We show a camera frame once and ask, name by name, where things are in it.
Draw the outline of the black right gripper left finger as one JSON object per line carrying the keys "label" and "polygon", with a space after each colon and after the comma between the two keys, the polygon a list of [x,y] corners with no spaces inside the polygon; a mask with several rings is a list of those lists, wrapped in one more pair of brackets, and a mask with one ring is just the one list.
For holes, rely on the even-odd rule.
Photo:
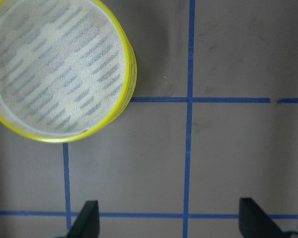
{"label": "black right gripper left finger", "polygon": [[100,234],[99,206],[97,200],[86,201],[71,229],[68,238],[97,238]]}

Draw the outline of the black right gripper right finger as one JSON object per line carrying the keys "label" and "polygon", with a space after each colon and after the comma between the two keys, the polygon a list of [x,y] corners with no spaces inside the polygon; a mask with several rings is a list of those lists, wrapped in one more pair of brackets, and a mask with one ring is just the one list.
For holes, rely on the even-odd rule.
{"label": "black right gripper right finger", "polygon": [[286,238],[252,198],[239,199],[239,231],[243,238]]}

